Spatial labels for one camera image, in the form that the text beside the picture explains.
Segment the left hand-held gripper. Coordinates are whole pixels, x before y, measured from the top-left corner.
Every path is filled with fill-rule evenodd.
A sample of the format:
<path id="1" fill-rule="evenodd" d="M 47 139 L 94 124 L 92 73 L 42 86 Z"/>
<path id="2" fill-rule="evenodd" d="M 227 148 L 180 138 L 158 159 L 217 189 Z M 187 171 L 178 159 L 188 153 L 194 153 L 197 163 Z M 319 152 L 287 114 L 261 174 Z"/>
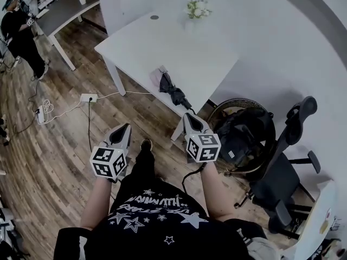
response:
<path id="1" fill-rule="evenodd" d="M 131 125 L 124 123 L 111 129 L 105 137 L 107 142 L 119 143 L 121 148 L 105 141 L 93 147 L 89 162 L 97 177 L 109 179 L 114 183 L 124 179 L 128 166 L 127 148 L 130 145 L 131 133 Z"/>

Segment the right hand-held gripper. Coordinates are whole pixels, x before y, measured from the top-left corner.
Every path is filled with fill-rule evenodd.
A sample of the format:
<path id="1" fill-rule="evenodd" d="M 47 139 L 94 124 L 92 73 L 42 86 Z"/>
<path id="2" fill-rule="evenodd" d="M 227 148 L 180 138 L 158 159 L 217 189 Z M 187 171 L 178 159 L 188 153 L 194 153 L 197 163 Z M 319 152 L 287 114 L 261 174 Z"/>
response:
<path id="1" fill-rule="evenodd" d="M 185 148 L 188 163 L 215 162 L 219 156 L 221 142 L 217 134 L 196 133 L 197 131 L 208 131 L 208 123 L 195 114 L 185 113 L 183 115 Z"/>

